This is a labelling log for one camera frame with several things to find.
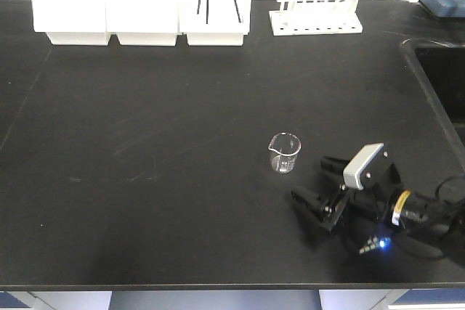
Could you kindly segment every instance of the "white storage bin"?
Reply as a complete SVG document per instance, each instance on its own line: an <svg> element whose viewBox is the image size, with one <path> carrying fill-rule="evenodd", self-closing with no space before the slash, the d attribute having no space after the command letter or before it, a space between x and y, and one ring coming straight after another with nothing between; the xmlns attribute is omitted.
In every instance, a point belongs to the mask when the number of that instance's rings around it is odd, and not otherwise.
<svg viewBox="0 0 465 310"><path fill-rule="evenodd" d="M107 29L123 45L173 46L178 0L107 0Z"/></svg>
<svg viewBox="0 0 465 310"><path fill-rule="evenodd" d="M32 0L36 32L52 44L107 45L105 0Z"/></svg>
<svg viewBox="0 0 465 310"><path fill-rule="evenodd" d="M187 34L189 45L240 46L250 31L251 0L237 0L241 22L234 0L209 0L209 22L206 23L206 0L180 0L179 29Z"/></svg>

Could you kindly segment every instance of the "black countertop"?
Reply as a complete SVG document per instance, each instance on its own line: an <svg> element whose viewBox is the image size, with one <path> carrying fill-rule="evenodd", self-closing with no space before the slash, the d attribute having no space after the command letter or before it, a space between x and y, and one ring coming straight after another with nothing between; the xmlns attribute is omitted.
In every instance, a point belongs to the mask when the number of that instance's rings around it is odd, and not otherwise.
<svg viewBox="0 0 465 310"><path fill-rule="evenodd" d="M289 200L327 187L322 155L373 142L425 195L463 171L403 42L463 41L465 23L362 1L362 34L273 37L275 7L254 1L242 47L95 47L52 46L29 1L0 1L2 289L465 285L395 245L353 257ZM302 140L287 175L269 165L280 131Z"/></svg>

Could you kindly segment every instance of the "scratch on countertop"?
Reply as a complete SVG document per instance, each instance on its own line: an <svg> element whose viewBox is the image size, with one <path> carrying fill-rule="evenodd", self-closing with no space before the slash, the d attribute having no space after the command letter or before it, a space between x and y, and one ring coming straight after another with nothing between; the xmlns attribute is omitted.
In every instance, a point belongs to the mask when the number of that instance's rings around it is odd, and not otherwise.
<svg viewBox="0 0 465 310"><path fill-rule="evenodd" d="M18 108L18 110L16 112L16 115L13 118L13 121L12 121L11 125L9 126L9 128L7 130L7 133L5 134L5 137L3 138L3 140L0 143L0 152L3 150L3 147L4 147L5 143L7 142L9 135L12 132L13 126L15 126L17 119L20 117L20 114L23 111L23 108L24 108L24 106L25 106L25 104L26 104L26 102L27 102L27 100L29 98L29 95L31 94L32 90L34 89L34 86L36 85L37 81L39 80L39 78L40 78L40 76L42 74L42 70L45 67L45 63L47 63L47 60L49 59L51 53L52 53L52 47L50 48L49 52L46 54L45 60L42 62L42 65L41 65L39 71L37 72L36 77L34 78L34 81L32 82L31 86L29 86L29 90L26 93L23 101L21 102L21 105Z"/></svg>
<svg viewBox="0 0 465 310"><path fill-rule="evenodd" d="M126 179L126 182L127 182L127 183L132 183L133 181L135 181L136 179L138 179L139 177L141 177L141 175L143 175L143 174L144 174L144 171L141 172L140 174L138 174L138 175L132 177L132 178Z"/></svg>
<svg viewBox="0 0 465 310"><path fill-rule="evenodd" d="M382 30L381 32L383 32L383 33L388 33L388 34L397 34L398 36L409 36L409 35L404 34L404 33L389 32L388 30Z"/></svg>
<svg viewBox="0 0 465 310"><path fill-rule="evenodd" d="M70 181L72 181L73 183L81 183L82 182L82 179L80 179L78 177L68 177L68 179Z"/></svg>

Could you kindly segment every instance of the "robotic arm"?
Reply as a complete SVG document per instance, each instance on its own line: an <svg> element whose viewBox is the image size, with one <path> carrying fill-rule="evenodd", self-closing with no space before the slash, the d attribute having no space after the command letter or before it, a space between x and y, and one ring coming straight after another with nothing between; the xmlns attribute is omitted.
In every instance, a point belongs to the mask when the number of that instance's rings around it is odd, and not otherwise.
<svg viewBox="0 0 465 310"><path fill-rule="evenodd" d="M465 199L454 203L441 200L440 187L435 198L405 188L385 144L368 144L351 160L324 157L321 169L339 184L339 189L321 195L297 187L291 192L292 198L329 232L343 216L351 214L381 224L387 234L368 238L359 254L384 248L403 234L439 248L445 255L465 256Z"/></svg>

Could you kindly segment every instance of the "white plastic container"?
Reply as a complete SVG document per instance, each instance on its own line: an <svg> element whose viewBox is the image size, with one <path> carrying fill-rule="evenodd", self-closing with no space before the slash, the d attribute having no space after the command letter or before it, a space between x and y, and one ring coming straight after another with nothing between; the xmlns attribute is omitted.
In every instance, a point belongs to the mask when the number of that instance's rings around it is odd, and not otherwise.
<svg viewBox="0 0 465 310"><path fill-rule="evenodd" d="M238 21L234 0L209 0L209 23L206 23L206 0L180 0L179 29L187 34L187 43L194 46L241 46L250 31L251 0L237 0L241 21Z"/></svg>
<svg viewBox="0 0 465 310"><path fill-rule="evenodd" d="M105 0L32 0L33 25L52 44L107 45Z"/></svg>
<svg viewBox="0 0 465 310"><path fill-rule="evenodd" d="M122 45L173 46L179 0L107 0L107 29Z"/></svg>

